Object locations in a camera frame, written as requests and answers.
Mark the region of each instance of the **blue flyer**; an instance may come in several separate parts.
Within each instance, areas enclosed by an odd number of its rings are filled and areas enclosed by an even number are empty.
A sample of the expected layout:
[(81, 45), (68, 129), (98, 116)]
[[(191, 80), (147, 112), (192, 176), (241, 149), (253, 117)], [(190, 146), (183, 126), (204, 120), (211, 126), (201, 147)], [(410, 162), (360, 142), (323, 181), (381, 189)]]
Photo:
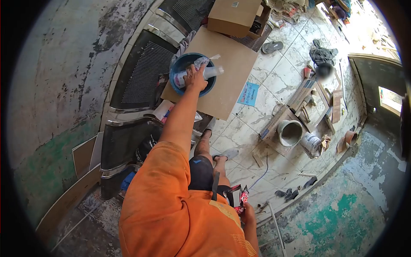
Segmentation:
[(238, 98), (237, 103), (254, 106), (256, 104), (256, 98), (259, 87), (260, 86), (257, 84), (247, 82), (244, 85), (244, 88), (242, 89), (242, 93)]

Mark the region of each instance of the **hand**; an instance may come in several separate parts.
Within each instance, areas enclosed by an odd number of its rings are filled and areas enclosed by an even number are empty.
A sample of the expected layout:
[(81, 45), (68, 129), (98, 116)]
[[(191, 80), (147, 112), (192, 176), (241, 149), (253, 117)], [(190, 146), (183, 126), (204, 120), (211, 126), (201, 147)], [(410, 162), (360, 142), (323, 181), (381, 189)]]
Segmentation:
[(244, 211), (240, 214), (240, 218), (241, 221), (244, 224), (253, 224), (256, 225), (257, 224), (257, 220), (256, 220), (256, 216), (254, 213), (254, 208), (251, 204), (249, 204), (248, 202), (244, 203)]
[(208, 82), (204, 80), (203, 71), (206, 67), (205, 64), (200, 66), (200, 69), (196, 71), (194, 64), (191, 64), (190, 68), (187, 69), (187, 76), (183, 76), (185, 86), (187, 89), (196, 89), (199, 92), (205, 89)]

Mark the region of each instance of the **cement bucket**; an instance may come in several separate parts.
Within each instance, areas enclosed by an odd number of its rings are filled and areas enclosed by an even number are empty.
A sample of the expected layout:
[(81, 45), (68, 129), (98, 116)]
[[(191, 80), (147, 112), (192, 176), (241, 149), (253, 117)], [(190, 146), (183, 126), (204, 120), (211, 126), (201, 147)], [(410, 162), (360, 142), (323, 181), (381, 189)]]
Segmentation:
[(302, 137), (301, 123), (297, 120), (282, 120), (278, 124), (277, 132), (282, 145), (295, 146)]

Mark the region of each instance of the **plastic bottle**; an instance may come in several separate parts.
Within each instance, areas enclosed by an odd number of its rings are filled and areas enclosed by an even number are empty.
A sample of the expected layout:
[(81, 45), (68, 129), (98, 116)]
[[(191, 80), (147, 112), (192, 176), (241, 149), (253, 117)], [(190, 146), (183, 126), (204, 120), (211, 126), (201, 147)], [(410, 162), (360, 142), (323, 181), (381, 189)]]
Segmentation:
[[(218, 75), (221, 75), (223, 73), (224, 73), (223, 66), (205, 67), (204, 72), (203, 72), (203, 78), (204, 78), (204, 80), (207, 80), (211, 77), (218, 76)], [(186, 76), (186, 75), (187, 75), (187, 71), (182, 71), (182, 72), (176, 73), (173, 76), (174, 84), (178, 88), (185, 87), (185, 82), (184, 82), (183, 76)]]

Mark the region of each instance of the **orange shirt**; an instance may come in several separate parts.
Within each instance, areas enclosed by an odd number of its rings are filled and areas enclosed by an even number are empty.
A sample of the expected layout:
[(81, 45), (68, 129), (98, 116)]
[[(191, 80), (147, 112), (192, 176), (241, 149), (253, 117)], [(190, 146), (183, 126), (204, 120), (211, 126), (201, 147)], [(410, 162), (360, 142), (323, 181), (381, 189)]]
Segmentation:
[(134, 176), (121, 210), (118, 233), (128, 256), (257, 256), (240, 218), (221, 195), (188, 190), (184, 150), (159, 142)]

